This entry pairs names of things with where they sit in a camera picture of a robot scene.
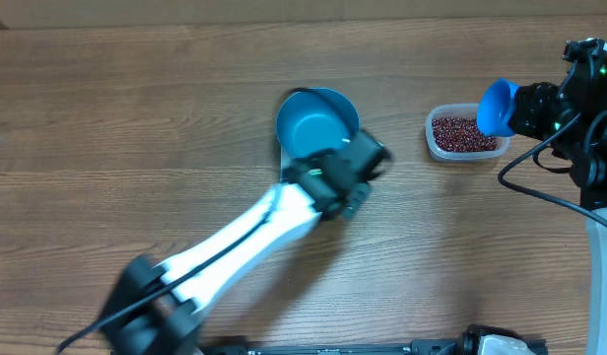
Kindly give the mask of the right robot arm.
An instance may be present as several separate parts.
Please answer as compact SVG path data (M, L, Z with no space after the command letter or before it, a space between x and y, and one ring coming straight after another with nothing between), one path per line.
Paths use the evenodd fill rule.
M579 189L578 203L529 188L522 191L585 217L591 267L585 351L607 355L607 42L569 40L562 57L571 65L565 80L519 87L506 125L538 140L529 157L550 148L571 163L567 172Z

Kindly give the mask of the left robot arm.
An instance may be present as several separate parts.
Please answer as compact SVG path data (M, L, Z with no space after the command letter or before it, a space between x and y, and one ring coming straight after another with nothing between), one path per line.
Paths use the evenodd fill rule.
M122 270L99 318L117 354L192 354L219 299L269 254L324 220L352 218L389 151L365 131L342 148L290 161L280 182L204 242L154 263L140 255Z

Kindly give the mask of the blue measuring scoop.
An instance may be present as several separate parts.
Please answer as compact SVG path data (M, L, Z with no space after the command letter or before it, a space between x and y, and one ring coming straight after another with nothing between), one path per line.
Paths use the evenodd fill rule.
M505 79L493 83L484 93L477 109L477 126L486 136L510 137L509 122L515 112L515 94L519 86Z

